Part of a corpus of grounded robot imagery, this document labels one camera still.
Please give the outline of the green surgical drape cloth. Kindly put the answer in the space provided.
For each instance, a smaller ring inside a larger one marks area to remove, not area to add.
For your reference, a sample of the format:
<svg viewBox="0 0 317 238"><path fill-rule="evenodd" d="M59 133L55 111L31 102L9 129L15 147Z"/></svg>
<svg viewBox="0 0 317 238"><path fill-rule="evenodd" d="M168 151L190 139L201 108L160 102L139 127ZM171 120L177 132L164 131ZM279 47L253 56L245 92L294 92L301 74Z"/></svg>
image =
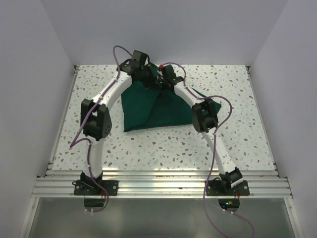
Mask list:
<svg viewBox="0 0 317 238"><path fill-rule="evenodd" d="M192 108L168 90L134 82L121 95L124 131L192 124ZM217 113L221 105L216 102Z"/></svg>

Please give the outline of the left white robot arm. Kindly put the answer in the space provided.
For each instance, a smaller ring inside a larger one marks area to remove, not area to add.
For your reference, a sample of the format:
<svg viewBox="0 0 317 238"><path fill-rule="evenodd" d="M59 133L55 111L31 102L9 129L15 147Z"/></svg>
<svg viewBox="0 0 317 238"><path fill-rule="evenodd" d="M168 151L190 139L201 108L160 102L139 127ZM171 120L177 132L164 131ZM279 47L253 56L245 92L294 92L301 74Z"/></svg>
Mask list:
<svg viewBox="0 0 317 238"><path fill-rule="evenodd" d="M83 134L90 140L89 158L85 164L81 180L86 180L85 188L96 195L102 191L103 173L102 157L105 138L110 134L112 122L110 109L129 88L133 82L153 78L150 57L148 54L135 50L130 59L119 65L112 80L104 89L92 99L85 99L81 103L81 128Z"/></svg>

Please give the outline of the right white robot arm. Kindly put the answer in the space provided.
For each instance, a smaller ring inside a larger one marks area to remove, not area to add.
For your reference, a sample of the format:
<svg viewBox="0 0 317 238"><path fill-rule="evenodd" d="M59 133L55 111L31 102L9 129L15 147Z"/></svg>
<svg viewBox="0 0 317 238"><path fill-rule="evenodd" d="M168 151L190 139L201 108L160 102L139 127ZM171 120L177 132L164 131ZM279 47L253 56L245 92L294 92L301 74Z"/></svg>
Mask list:
<svg viewBox="0 0 317 238"><path fill-rule="evenodd" d="M232 161L227 149L221 139L217 138L217 131L231 116L232 105L229 105L228 116L218 121L216 102L214 98L227 99L223 96L203 97L193 88L186 85L186 76L177 77L173 63L165 63L158 68L158 84L164 89L170 89L175 95L183 99L192 108L192 124L196 132L200 133L206 140L212 151L212 171L214 164L217 164L219 178L216 179L218 187L225 194L233 194L238 186L244 181L240 170Z"/></svg>

